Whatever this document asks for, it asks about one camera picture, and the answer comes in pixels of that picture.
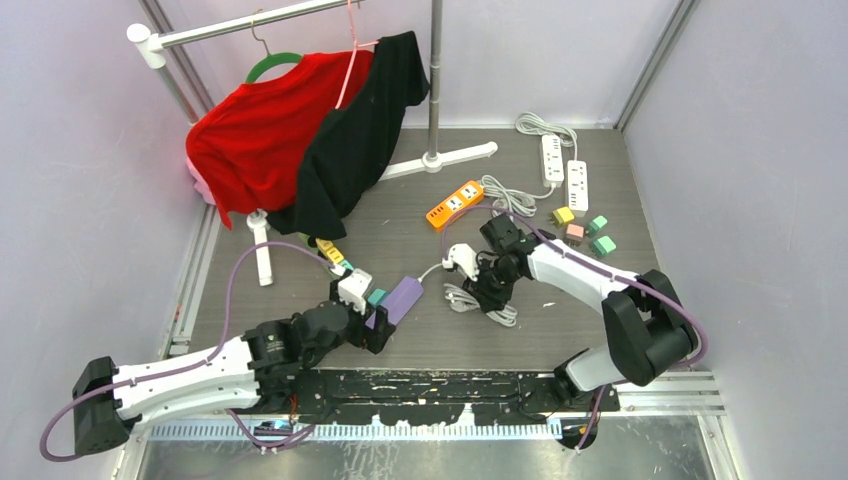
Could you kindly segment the purple power strip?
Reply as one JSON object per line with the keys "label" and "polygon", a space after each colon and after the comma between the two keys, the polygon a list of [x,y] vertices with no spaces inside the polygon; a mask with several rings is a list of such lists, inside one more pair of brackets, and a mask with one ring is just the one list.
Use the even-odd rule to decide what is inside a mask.
{"label": "purple power strip", "polygon": [[[418,302],[424,292],[423,280],[427,275],[437,269],[445,270],[440,262],[439,264],[430,267],[419,277],[404,277],[395,289],[386,295],[380,306],[383,306],[388,310],[389,321],[391,324],[397,327],[403,317]],[[462,285],[455,285],[452,283],[443,284],[444,298],[448,301],[449,306],[454,311],[463,313],[472,310],[479,310],[482,312],[479,304],[471,295],[471,282],[472,280],[465,278]],[[368,326],[373,325],[374,313],[365,321]],[[512,307],[508,303],[501,311],[484,314],[499,325],[512,328],[516,325],[518,312],[516,308]]]}

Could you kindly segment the orange power strip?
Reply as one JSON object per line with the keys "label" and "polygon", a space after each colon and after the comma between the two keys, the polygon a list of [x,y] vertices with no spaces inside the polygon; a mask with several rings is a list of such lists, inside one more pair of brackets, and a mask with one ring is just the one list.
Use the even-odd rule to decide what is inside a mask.
{"label": "orange power strip", "polygon": [[489,199],[496,208],[505,209],[524,217],[532,217],[536,212],[536,202],[546,198],[544,195],[531,194],[522,190],[507,188],[496,177],[485,174],[479,180],[469,180],[454,191],[445,200],[425,214],[425,220],[436,232],[441,232],[453,217],[482,200]]}

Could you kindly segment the pink plug adapter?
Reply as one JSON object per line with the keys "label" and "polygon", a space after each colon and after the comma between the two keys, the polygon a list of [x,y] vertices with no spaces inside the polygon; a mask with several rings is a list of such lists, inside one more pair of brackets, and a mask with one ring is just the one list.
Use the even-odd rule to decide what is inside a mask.
{"label": "pink plug adapter", "polygon": [[578,247],[586,239],[586,229],[582,225],[569,223],[565,227],[563,239],[567,245]]}

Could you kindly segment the green plug adapter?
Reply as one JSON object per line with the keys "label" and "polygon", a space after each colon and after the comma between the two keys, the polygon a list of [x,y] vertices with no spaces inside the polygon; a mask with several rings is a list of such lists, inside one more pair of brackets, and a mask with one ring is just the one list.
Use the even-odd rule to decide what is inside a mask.
{"label": "green plug adapter", "polygon": [[609,236],[601,236],[593,239],[589,248],[597,258],[605,258],[617,249],[617,244]]}
{"label": "green plug adapter", "polygon": [[603,215],[596,216],[595,218],[593,218],[592,220],[590,220],[586,224],[586,226],[585,226],[586,236],[589,237],[589,238],[596,237],[603,230],[603,228],[606,227],[607,225],[608,225],[608,219],[605,216],[603,216]]}

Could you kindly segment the long white power strip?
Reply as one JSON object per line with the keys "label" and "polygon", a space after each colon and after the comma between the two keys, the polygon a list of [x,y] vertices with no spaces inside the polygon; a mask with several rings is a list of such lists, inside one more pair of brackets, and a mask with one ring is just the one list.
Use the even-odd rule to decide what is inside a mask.
{"label": "long white power strip", "polygon": [[578,136],[574,129],[549,123],[532,112],[521,113],[515,121],[519,133],[538,136],[554,134],[561,139],[564,158],[566,206],[575,216],[583,217],[589,210],[588,166],[578,158]]}

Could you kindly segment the short white power strip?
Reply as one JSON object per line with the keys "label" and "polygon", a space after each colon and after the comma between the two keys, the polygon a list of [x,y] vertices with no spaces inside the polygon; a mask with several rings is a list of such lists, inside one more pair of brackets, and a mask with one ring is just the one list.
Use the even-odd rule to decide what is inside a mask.
{"label": "short white power strip", "polygon": [[545,194],[531,194],[534,200],[551,196],[565,181],[564,158],[561,139],[554,134],[543,134],[539,143],[542,184],[547,188]]}

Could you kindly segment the dark green power strip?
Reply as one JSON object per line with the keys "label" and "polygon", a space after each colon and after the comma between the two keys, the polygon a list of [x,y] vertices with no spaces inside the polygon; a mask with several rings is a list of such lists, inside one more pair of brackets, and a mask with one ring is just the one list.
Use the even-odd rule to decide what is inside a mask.
{"label": "dark green power strip", "polygon": [[314,237],[314,236],[311,236],[311,235],[307,235],[307,234],[304,234],[304,233],[298,233],[298,237],[299,237],[299,238],[300,238],[300,239],[301,239],[301,240],[302,240],[302,241],[303,241],[303,242],[304,242],[304,243],[305,243],[305,244],[306,244],[309,248],[311,248],[311,249],[313,249],[313,250],[316,250],[316,251],[320,251],[320,250],[316,247],[316,243],[315,243],[315,239],[316,239],[317,237]]}

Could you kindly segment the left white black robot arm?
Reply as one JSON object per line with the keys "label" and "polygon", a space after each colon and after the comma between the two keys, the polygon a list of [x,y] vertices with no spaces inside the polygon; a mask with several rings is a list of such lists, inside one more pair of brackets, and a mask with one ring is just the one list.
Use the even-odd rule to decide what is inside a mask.
{"label": "left white black robot arm", "polygon": [[221,348],[140,365],[118,366],[109,356],[91,360],[72,389],[74,452],[111,450],[135,430],[185,414],[257,406],[280,412],[298,374],[345,343],[381,352],[403,316],[383,305],[359,312],[325,301],[263,322]]}

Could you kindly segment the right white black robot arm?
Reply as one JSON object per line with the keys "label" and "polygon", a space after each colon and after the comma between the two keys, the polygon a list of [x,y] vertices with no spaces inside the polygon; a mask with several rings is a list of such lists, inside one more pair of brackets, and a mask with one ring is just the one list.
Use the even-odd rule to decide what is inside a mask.
{"label": "right white black robot arm", "polygon": [[608,266],[507,214],[480,233],[493,253],[477,263],[463,287],[486,312],[510,301],[526,278],[551,285],[601,315],[605,343],[586,349],[554,370],[555,396],[567,410],[582,409],[595,389],[627,381],[646,386],[699,351],[701,341],[669,278],[658,270],[636,274]]}

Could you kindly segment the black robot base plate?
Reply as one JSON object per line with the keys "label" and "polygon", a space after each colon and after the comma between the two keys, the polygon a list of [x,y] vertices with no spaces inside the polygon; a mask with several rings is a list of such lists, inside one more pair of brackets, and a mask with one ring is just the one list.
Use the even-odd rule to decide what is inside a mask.
{"label": "black robot base plate", "polygon": [[260,389],[240,414],[281,414],[302,425],[453,427],[463,413],[474,427],[547,426],[557,414],[576,423],[556,427],[569,448],[590,446],[597,423],[621,407],[612,386],[574,393],[563,378],[535,371],[309,370]]}

